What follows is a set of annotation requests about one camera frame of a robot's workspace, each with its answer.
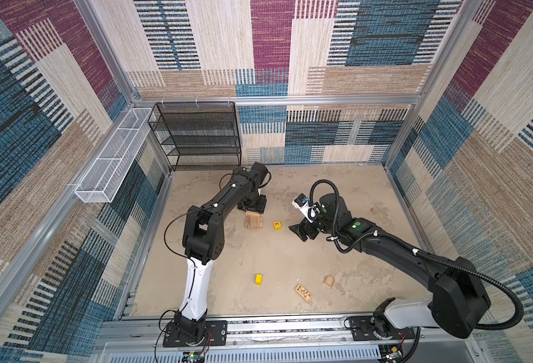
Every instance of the black wire mesh shelf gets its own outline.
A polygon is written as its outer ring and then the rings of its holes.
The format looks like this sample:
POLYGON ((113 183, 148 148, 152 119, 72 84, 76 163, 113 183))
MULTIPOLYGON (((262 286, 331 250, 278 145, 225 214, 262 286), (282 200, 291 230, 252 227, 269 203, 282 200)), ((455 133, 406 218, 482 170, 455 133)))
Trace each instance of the black wire mesh shelf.
POLYGON ((232 170, 241 147, 232 102, 157 103, 149 126, 173 170, 232 170))

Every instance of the patterned fabric wall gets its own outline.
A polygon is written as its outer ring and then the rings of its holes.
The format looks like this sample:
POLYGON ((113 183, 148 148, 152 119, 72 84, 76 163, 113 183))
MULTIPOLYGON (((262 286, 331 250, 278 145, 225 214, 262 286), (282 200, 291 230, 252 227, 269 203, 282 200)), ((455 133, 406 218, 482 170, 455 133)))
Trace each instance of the patterned fabric wall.
POLYGON ((242 164, 379 163, 409 105, 239 106, 242 164))
MULTIPOLYGON (((124 106, 72 0, 0 0, 0 276, 124 106)), ((149 154, 128 200, 75 207, 1 320, 0 361, 87 354, 156 198, 149 154)))
POLYGON ((164 172, 147 141, 112 203, 78 201, 0 321, 0 362, 85 362, 117 304, 164 172))
MULTIPOLYGON (((478 332, 533 362, 533 0, 485 0, 390 168, 424 241, 508 284, 525 316, 478 332)), ((487 322, 513 314, 488 289, 487 322)))
POLYGON ((415 93, 461 0, 93 0, 142 97, 415 93))
POLYGON ((124 106, 73 0, 0 0, 0 275, 124 106))

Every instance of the white wire basket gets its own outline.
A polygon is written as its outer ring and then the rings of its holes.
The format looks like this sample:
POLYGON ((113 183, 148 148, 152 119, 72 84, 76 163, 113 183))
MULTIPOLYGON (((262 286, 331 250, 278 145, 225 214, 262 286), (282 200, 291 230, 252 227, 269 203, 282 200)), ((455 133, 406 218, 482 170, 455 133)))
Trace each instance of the white wire basket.
POLYGON ((125 179, 133 159, 142 147, 148 122, 154 122, 150 108, 131 109, 113 133, 105 148, 75 188, 83 203, 111 203, 125 179))

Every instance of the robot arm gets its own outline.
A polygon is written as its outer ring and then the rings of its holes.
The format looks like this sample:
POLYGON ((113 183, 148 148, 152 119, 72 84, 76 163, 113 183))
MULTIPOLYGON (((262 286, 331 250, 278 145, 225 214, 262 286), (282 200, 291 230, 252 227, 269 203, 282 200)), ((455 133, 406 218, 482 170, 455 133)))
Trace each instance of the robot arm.
POLYGON ((198 343, 205 331, 206 293, 212 265, 224 248, 224 220, 235 206, 264 212, 267 199, 260 194, 268 169, 261 163, 232 171, 228 184, 202 207, 192 206, 182 238, 188 258, 184 298, 168 331, 187 343, 198 343))
POLYGON ((476 272, 474 265, 459 257, 456 261, 432 255, 382 230, 364 218, 352 218, 345 201, 333 183, 322 180, 311 188, 309 200, 300 194, 293 206, 304 215, 299 224, 289 227, 303 242, 322 232, 331 234, 328 241, 342 253, 352 249, 384 260, 421 283, 432 298, 423 300, 384 301, 374 312, 374 328, 382 337, 394 334, 394 328, 408 326, 439 326, 458 338, 467 338, 473 329, 500 330, 515 326, 523 316, 518 297, 503 284, 476 272), (326 183, 335 193, 324 195, 313 203, 316 185, 326 183), (490 308, 491 301, 482 280, 505 292, 515 305, 514 316, 505 323, 481 325, 480 319, 490 308))

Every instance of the beige floor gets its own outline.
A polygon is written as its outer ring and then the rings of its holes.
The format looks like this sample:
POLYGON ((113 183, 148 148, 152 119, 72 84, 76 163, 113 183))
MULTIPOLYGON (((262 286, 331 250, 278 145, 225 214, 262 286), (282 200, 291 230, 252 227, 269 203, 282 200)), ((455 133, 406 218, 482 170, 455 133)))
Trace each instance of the beige floor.
MULTIPOLYGON (((386 231, 417 245, 414 233, 380 166, 271 166, 272 181, 264 188, 267 204, 263 229, 245 229, 244 212, 234 209, 225 222, 226 246, 214 264, 208 288, 209 314, 272 314, 288 312, 370 311, 387 297, 428 295, 424 287, 387 263, 357 251, 339 253, 319 235, 302 242, 288 226, 302 215, 291 201, 308 195, 318 179, 337 185, 354 217, 376 222, 386 231), (272 222, 283 228, 275 231, 272 222), (263 284, 254 283, 256 273, 263 284), (325 275, 335 277, 330 289, 325 275), (293 289, 303 284, 312 293, 305 302, 293 289)), ((227 171, 178 171, 169 200, 147 258, 133 316, 158 316, 179 306, 185 284, 186 261, 164 246, 163 231, 177 215, 201 205, 218 192, 218 180, 227 171)), ((328 185, 315 190, 315 199, 332 192, 328 185)), ((167 238, 176 251, 181 246, 184 218, 174 222, 167 238)))

